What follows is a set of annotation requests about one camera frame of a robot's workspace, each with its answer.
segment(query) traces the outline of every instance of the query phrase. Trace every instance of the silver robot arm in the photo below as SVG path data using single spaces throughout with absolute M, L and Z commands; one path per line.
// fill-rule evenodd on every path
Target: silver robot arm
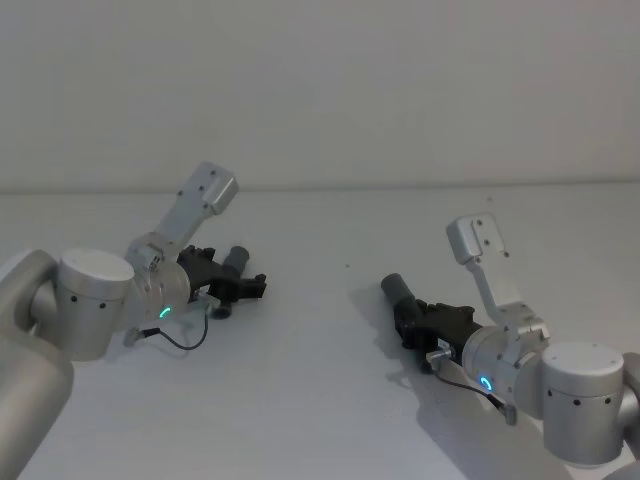
M 0 267 L 1 479 L 20 475 L 62 411 L 71 361 L 101 358 L 118 329 L 184 310 L 190 285 L 176 256 L 237 191 L 230 172 L 203 163 L 126 258 L 80 248 L 56 262 L 36 250 Z
M 545 447 L 567 463 L 610 462 L 620 455 L 623 439 L 637 456 L 640 355 L 623 358 L 598 343 L 549 345 L 547 327 L 513 285 L 510 253 L 493 216 L 458 218 L 447 234 L 456 260 L 473 273 L 487 313 L 498 325 L 468 339 L 462 362 L 467 375 L 476 381 L 490 378 L 495 395 L 543 420 Z

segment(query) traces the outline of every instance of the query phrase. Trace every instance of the white wall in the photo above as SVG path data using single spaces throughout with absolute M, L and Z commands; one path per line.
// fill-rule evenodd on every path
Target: white wall
M 640 178 L 634 0 L 3 0 L 0 190 Z

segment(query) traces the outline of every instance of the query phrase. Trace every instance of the white background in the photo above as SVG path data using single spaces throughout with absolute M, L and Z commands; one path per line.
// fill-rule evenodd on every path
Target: white background
M 24 248 L 124 252 L 171 195 L 0 198 L 0 262 Z M 20 480 L 601 480 L 568 471 L 526 416 L 418 372 L 379 288 L 471 305 L 445 227 L 493 211 L 527 304 L 554 342 L 640 351 L 640 186 L 243 193 L 194 241 L 251 252 L 264 299 L 211 322 L 182 355 L 162 339 L 76 365 L 70 402 Z M 200 315 L 164 325 L 195 342 Z
M 640 178 L 633 0 L 3 0 L 0 190 Z

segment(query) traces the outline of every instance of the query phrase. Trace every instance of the green led light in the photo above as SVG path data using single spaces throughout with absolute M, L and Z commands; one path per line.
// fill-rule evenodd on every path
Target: green led light
M 171 313 L 171 307 L 165 307 L 163 311 L 160 312 L 160 318 L 164 318 Z

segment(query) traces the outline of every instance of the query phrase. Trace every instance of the white table surface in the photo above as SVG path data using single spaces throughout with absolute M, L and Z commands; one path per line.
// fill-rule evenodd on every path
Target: white table surface
M 0 261 L 26 247 L 123 253 L 171 195 L 1 197 Z M 421 375 L 378 287 L 401 273 L 416 296 L 472 305 L 445 226 L 493 211 L 527 303 L 555 340 L 640 351 L 640 186 L 242 193 L 194 243 L 249 249 L 260 302 L 211 322 L 198 350 L 162 339 L 79 364 L 72 398 L 21 480 L 570 480 L 539 427 Z M 167 330 L 195 341 L 200 316 Z

